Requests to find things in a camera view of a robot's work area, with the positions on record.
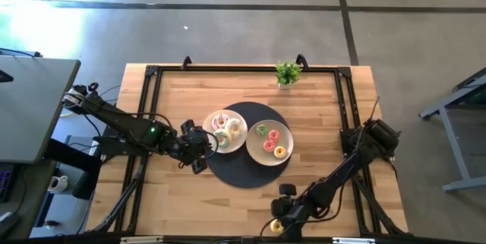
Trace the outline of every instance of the white mug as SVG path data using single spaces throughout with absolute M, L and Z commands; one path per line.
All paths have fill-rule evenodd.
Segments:
M 49 183 L 47 191 L 55 194 L 64 191 L 66 187 L 68 187 L 68 176 L 53 176 L 51 178 L 51 183 Z

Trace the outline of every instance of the gray floor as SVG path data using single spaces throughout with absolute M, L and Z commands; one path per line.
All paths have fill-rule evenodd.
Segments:
M 81 1 L 339 4 L 338 0 Z M 486 6 L 484 0 L 347 1 L 371 6 Z M 355 12 L 350 18 L 359 63 L 372 67 L 383 117 L 403 131 L 396 166 L 410 231 L 484 241 L 486 189 L 442 192 L 444 183 L 460 178 L 459 171 L 441 122 L 422 122 L 417 113 L 486 66 L 486 14 Z M 301 52 L 311 64 L 349 65 L 340 12 L 67 9 L 34 2 L 0 7 L 0 19 L 2 47 L 80 59 L 77 82 L 98 81 L 100 90 L 119 84 L 128 62 L 181 62 L 186 55 L 197 63 L 268 63 Z M 107 97 L 116 95 L 113 91 Z M 94 130 L 73 116 L 60 119 L 55 130 L 59 140 L 66 135 L 90 136 Z

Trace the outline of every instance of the keyboard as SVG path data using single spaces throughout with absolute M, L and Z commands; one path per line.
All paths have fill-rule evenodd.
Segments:
M 18 164 L 0 163 L 0 203 L 8 201 L 18 168 Z

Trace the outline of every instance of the wooden table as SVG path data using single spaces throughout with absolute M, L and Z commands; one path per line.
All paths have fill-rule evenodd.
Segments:
M 127 64 L 118 108 L 137 112 L 146 66 Z M 359 114 L 364 121 L 377 97 L 371 68 L 352 66 L 351 70 Z M 150 88 L 147 111 L 152 92 L 153 88 Z M 264 187 L 238 189 L 219 181 L 209 169 L 194 175 L 190 167 L 180 170 L 177 160 L 153 155 L 145 176 L 137 235 L 257 236 L 271 218 L 270 202 L 279 197 L 279 184 L 293 183 L 300 193 L 309 183 L 327 176 L 342 162 L 338 135 L 342 125 L 332 74 L 302 73 L 300 81 L 291 90 L 278 90 L 274 72 L 164 72 L 157 112 L 169 117 L 172 125 L 179 129 L 187 119 L 202 125 L 215 110 L 241 101 L 267 104 L 289 124 L 295 147 L 283 174 Z M 379 117 L 378 106 L 374 118 Z M 126 162 L 127 157 L 114 157 L 103 165 L 87 229 L 99 224 L 118 200 Z M 375 160 L 370 169 L 377 200 L 396 225 L 406 231 L 402 202 L 391 166 Z M 330 215 L 336 210 L 337 198 L 338 195 L 331 205 Z M 364 209 L 371 228 L 366 204 Z M 125 225 L 130 213 L 131 206 L 128 205 Z M 272 233 L 266 230 L 264 235 L 271 236 Z M 330 222 L 306 225 L 303 235 L 358 235 L 351 182 L 346 183 L 339 216 Z

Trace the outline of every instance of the black round tray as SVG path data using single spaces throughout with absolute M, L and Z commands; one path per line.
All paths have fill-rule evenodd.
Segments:
M 287 122 L 272 108 L 261 103 L 235 103 L 225 109 L 240 114 L 245 119 L 248 130 L 265 119 L 281 122 L 287 128 Z M 246 148 L 246 142 L 235 152 L 216 153 L 207 160 L 208 167 L 223 182 L 239 188 L 257 188 L 266 185 L 280 176 L 289 164 L 288 160 L 277 166 L 264 166 L 253 160 Z

